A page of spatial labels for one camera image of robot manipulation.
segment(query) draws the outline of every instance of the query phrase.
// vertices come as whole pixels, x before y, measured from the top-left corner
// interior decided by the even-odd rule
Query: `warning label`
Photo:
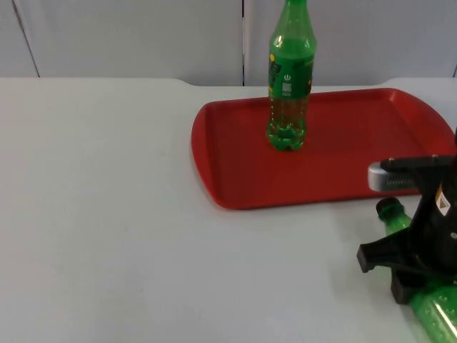
[[[442,215],[446,216],[451,208],[451,204],[448,202],[446,197],[444,196],[443,190],[440,186],[438,191],[436,192],[436,207],[441,212]]]

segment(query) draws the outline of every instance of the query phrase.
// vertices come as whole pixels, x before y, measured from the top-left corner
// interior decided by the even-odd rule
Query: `soda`
[[[387,235],[411,224],[396,198],[381,200],[376,210]],[[409,305],[433,343],[457,343],[457,286],[430,279],[426,291],[416,294]]]
[[[270,39],[268,69],[270,119],[266,135],[278,150],[303,146],[315,51],[306,0],[286,0]]]

